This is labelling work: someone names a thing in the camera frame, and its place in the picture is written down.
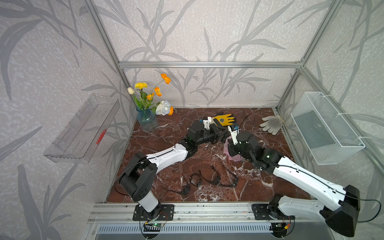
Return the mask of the pink fluffy cloth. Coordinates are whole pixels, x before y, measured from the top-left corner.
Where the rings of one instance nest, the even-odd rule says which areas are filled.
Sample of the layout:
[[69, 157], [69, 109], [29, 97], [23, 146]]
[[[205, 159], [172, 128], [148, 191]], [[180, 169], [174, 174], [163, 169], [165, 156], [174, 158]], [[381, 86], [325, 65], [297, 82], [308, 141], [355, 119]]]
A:
[[233, 147], [233, 140], [231, 137], [227, 138], [224, 143], [223, 153], [226, 154], [230, 161], [240, 162], [242, 157], [237, 153]]

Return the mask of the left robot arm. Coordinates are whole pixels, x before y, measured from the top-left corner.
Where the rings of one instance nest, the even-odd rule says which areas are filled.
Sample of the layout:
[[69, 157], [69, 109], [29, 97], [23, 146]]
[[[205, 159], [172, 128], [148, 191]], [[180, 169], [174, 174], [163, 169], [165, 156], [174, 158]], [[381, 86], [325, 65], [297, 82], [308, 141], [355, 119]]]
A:
[[157, 173], [165, 168], [192, 157], [198, 146], [205, 143], [225, 142], [232, 133], [237, 134], [239, 126], [232, 122], [225, 126], [216, 118], [193, 121], [184, 139], [163, 151], [145, 155], [135, 154], [116, 180], [129, 197], [137, 202], [149, 215], [157, 216], [161, 211], [161, 203], [151, 189]]

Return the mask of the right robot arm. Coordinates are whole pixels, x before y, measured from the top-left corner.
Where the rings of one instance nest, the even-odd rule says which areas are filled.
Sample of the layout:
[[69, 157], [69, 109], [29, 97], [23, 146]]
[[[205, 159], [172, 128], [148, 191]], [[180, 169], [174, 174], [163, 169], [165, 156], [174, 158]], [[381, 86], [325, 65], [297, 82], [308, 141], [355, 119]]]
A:
[[354, 237], [360, 212], [360, 191], [331, 183], [300, 167], [283, 154], [262, 148], [256, 136], [239, 130], [230, 131], [230, 156], [240, 155], [256, 169], [284, 179], [304, 190], [313, 200], [276, 194], [266, 207], [254, 206], [263, 217], [273, 220], [302, 217], [324, 222], [336, 233]]

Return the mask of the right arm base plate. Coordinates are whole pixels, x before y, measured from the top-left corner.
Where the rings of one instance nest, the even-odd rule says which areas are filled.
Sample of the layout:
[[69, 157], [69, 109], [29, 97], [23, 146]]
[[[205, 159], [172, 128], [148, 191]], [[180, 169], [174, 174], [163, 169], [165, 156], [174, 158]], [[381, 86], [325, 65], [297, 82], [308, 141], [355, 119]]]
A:
[[295, 216], [285, 215], [279, 208], [278, 203], [268, 204], [252, 204], [252, 211], [255, 216], [255, 220], [265, 221], [283, 221], [283, 220], [295, 220]]

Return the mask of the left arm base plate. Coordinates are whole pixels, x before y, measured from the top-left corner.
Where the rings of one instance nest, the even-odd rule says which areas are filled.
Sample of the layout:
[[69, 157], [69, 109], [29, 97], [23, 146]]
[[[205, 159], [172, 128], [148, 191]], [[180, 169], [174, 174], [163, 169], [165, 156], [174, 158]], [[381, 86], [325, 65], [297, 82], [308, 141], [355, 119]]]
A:
[[154, 210], [147, 212], [141, 205], [136, 205], [133, 221], [172, 221], [175, 205], [158, 204]]

